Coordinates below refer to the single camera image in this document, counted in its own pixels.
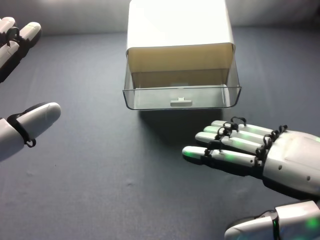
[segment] gray table surface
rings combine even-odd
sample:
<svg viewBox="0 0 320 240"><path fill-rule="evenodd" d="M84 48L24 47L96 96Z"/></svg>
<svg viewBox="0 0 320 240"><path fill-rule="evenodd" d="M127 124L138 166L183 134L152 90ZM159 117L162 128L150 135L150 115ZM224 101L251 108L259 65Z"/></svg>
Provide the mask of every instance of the gray table surface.
<svg viewBox="0 0 320 240"><path fill-rule="evenodd" d="M125 33L43 37L0 84L0 116L44 101L62 115L0 163L0 239L222 240L228 223L295 202L181 158L203 127L234 115L320 136L320 32L233 33L237 106L151 112L125 105Z"/></svg>

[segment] white box top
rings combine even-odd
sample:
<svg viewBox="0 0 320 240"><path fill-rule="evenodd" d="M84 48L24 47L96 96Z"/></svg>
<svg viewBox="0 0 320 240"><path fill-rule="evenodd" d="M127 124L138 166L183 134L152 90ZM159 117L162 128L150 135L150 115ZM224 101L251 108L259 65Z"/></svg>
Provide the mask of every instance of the white box top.
<svg viewBox="0 0 320 240"><path fill-rule="evenodd" d="M127 53L130 48L233 45L225 0L132 0Z"/></svg>

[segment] storage box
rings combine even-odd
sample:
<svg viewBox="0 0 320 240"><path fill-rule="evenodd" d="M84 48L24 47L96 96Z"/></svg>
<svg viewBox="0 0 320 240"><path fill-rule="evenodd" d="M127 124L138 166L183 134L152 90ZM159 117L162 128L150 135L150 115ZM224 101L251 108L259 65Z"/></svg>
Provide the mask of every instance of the storage box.
<svg viewBox="0 0 320 240"><path fill-rule="evenodd" d="M132 0L123 90L127 106L131 109L233 106L241 89L235 49L224 0ZM236 98L222 103L222 95L227 92L230 95L229 88L237 88ZM130 95L126 91L134 93L130 99L126 98Z"/></svg>

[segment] gray background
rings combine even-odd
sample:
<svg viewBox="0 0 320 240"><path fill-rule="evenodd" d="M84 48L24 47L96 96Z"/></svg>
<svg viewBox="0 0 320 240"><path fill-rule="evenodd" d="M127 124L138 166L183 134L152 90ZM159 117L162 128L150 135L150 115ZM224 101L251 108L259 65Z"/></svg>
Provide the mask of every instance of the gray background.
<svg viewBox="0 0 320 240"><path fill-rule="evenodd" d="M29 22L39 22L46 35L124 32L130 1L1 0L0 18L13 17L21 28ZM320 0L225 1L233 26L320 23L316 17Z"/></svg>
<svg viewBox="0 0 320 240"><path fill-rule="evenodd" d="M146 112L123 98L125 33L43 37L0 84L0 113L53 101L62 115L0 163L0 239L221 240L228 223L295 202L181 157L197 132L234 115L320 136L319 31L233 33L237 106Z"/></svg>

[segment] transparent drawer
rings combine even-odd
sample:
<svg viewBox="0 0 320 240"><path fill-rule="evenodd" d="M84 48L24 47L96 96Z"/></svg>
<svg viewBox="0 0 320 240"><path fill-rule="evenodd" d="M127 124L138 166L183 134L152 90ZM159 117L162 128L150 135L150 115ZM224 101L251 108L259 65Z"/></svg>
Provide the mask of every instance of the transparent drawer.
<svg viewBox="0 0 320 240"><path fill-rule="evenodd" d="M123 89L126 106L131 110L233 107L237 104L241 92L235 60L232 61L229 69L215 69L214 71L212 79L210 78L211 73L195 71L131 73L127 62ZM168 76L170 79L176 76L178 80L168 81ZM146 83L152 83L151 85L155 87L149 87Z"/></svg>

